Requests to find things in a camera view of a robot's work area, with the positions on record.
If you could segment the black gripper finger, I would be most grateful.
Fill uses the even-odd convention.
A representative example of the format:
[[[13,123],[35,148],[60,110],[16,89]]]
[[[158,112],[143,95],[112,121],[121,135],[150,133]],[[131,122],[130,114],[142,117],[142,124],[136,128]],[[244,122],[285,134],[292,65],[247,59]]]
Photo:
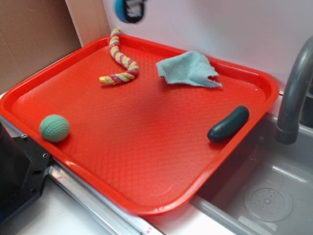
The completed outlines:
[[[145,0],[126,0],[125,17],[128,23],[137,23],[142,20],[145,13]]]

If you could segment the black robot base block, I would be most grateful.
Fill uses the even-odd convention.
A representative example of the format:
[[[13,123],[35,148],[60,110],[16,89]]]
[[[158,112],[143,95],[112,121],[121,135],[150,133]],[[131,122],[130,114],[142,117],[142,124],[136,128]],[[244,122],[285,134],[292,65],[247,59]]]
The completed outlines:
[[[51,155],[30,137],[11,137],[0,126],[0,224],[38,200]]]

